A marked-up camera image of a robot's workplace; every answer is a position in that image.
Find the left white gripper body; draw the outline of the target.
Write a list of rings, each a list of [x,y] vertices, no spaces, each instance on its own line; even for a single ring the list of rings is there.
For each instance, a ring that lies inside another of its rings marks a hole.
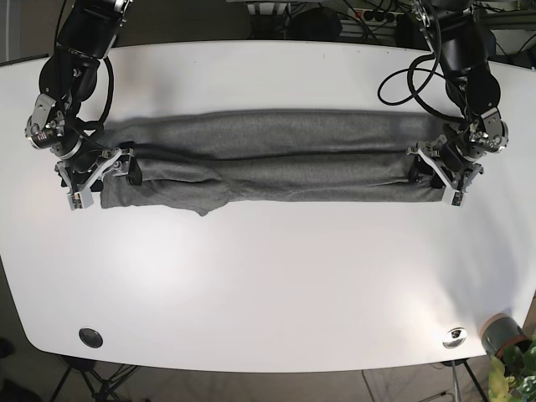
[[[457,146],[447,140],[419,141],[405,151],[408,156],[421,157],[444,183],[442,200],[461,207],[473,180],[484,173],[480,163],[465,159]]]

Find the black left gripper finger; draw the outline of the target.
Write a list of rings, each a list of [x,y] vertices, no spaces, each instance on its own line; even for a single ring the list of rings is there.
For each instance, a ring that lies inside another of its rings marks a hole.
[[[430,188],[444,188],[444,183],[434,169],[421,157],[414,157],[408,172],[410,183],[427,184]]]

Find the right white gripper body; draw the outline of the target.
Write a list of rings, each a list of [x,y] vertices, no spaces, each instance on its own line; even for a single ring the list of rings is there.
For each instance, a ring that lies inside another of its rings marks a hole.
[[[101,151],[91,150],[79,157],[62,160],[55,171],[68,189],[67,199],[71,209],[87,209],[93,203],[93,193],[102,190],[106,176],[126,179],[126,160],[136,157],[133,148],[113,148]]]

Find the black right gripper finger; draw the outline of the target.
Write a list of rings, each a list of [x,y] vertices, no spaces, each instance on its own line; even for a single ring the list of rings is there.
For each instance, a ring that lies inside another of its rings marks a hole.
[[[135,157],[126,160],[126,180],[131,186],[142,185],[142,170]]]

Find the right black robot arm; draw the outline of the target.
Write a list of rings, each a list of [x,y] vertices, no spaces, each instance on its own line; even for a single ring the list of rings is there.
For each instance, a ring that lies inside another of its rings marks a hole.
[[[104,178],[125,177],[133,185],[142,173],[131,147],[106,147],[98,139],[111,111],[115,76],[108,53],[126,22],[129,1],[76,1],[69,15],[60,15],[54,52],[39,75],[39,96],[25,137],[35,149],[48,149],[59,160],[54,170],[68,189],[71,209],[86,209],[103,189]],[[108,75],[106,103],[100,118],[78,117],[94,93],[98,69]]]

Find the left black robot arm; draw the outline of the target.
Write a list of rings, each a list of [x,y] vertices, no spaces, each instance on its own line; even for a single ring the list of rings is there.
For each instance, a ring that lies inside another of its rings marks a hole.
[[[479,159],[508,145],[508,126],[498,109],[501,88],[490,70],[471,7],[470,1],[413,1],[412,13],[430,53],[403,71],[409,98],[445,123],[435,140],[418,141],[407,148],[414,158],[409,180],[428,178],[431,187],[443,190],[444,201],[456,207],[483,172]],[[444,80],[446,94],[460,116],[441,113],[421,98],[433,76]]]

